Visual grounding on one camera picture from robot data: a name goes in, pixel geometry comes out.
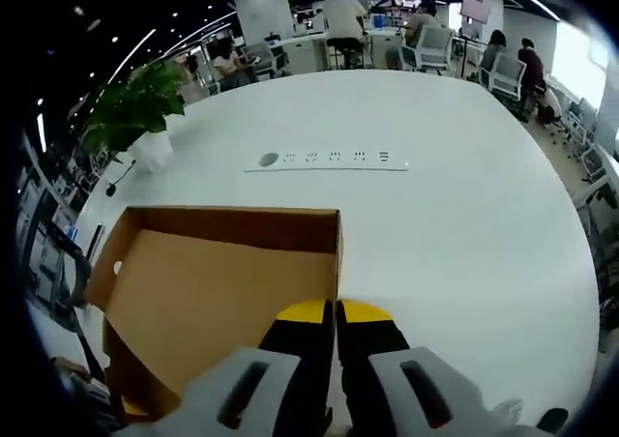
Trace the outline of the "person's left hand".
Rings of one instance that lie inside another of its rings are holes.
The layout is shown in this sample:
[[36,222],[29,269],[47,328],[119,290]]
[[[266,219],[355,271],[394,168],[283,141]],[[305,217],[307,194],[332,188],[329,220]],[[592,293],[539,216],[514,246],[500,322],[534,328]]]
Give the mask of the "person's left hand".
[[89,370],[82,364],[77,364],[64,357],[52,357],[50,359],[52,365],[58,372],[61,383],[67,388],[73,380],[90,384],[92,375]]

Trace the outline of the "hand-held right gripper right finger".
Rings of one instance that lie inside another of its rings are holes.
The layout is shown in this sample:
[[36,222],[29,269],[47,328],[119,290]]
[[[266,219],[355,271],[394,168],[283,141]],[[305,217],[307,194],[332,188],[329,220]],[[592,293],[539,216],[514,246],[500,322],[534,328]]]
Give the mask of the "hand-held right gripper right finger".
[[384,309],[339,300],[337,338],[356,436],[488,435],[479,388],[426,347],[410,347]]

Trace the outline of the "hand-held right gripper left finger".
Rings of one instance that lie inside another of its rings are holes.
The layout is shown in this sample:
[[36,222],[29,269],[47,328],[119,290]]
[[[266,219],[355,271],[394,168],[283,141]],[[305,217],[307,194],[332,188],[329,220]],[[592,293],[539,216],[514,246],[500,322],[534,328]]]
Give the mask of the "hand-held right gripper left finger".
[[235,349],[190,383],[160,435],[324,435],[333,341],[331,301],[285,308],[258,347]]

